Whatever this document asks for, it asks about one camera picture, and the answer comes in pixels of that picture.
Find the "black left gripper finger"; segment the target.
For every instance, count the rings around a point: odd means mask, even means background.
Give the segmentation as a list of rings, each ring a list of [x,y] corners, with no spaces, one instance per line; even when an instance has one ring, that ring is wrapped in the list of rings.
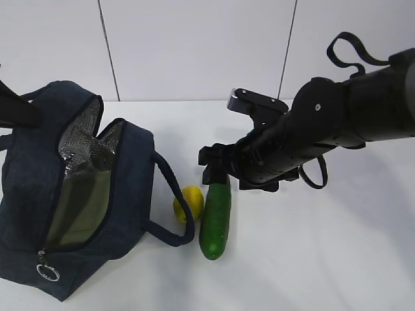
[[[38,127],[42,112],[1,82],[1,127]]]

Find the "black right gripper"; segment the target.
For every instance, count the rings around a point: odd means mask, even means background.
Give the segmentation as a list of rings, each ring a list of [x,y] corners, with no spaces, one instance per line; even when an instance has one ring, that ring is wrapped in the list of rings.
[[[233,144],[204,146],[198,164],[205,167],[203,185],[228,184],[231,175],[239,190],[276,192],[280,181],[298,179],[298,144],[277,134],[247,135]]]

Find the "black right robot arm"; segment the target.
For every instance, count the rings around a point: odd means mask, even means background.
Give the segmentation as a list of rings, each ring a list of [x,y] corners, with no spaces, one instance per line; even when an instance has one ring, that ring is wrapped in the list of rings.
[[[249,116],[253,129],[233,144],[203,147],[198,155],[205,185],[239,180],[242,190],[276,192],[282,180],[305,178],[303,165],[324,154],[367,143],[414,136],[414,50],[389,57],[387,67],[334,82],[315,77],[291,105],[239,88],[228,109]]]

